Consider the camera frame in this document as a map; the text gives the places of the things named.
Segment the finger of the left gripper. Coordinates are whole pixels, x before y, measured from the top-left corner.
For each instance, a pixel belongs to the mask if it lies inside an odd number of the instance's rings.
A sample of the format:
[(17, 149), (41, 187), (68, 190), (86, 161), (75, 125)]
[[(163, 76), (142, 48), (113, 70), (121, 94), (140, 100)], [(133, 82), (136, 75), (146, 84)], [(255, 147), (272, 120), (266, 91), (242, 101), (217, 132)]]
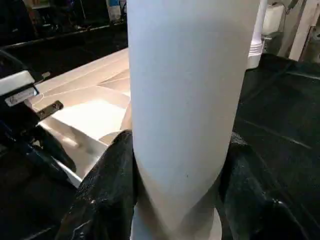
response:
[(67, 181), (68, 175), (58, 164), (73, 173), (77, 167), (62, 144), (49, 131), (37, 125), (25, 130), (25, 155), (39, 170), (58, 181)]

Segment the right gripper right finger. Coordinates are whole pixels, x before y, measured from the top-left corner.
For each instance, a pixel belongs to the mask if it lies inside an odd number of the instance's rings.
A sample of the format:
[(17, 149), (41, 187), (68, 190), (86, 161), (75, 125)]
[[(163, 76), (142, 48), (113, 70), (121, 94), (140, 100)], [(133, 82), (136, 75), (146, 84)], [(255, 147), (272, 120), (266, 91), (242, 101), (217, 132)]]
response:
[(235, 132), (220, 174), (219, 196), (235, 240), (310, 240), (304, 211), (263, 159)]

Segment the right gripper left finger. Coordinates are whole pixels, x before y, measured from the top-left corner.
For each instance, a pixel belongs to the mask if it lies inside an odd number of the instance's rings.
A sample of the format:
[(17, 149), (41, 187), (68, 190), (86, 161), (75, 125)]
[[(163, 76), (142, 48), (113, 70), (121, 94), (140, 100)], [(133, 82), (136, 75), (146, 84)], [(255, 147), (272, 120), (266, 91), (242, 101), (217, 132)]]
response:
[(133, 134), (121, 131), (86, 175), (57, 240), (128, 240), (138, 198)]

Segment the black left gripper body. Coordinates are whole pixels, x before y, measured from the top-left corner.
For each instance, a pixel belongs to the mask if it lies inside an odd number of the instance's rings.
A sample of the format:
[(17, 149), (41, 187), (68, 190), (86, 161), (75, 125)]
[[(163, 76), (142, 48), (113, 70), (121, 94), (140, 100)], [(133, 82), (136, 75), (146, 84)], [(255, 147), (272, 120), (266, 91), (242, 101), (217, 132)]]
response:
[(16, 144), (25, 143), (25, 130), (39, 123), (64, 108), (59, 101), (35, 111), (27, 103), (9, 105), (0, 101), (0, 149), (13, 148)]

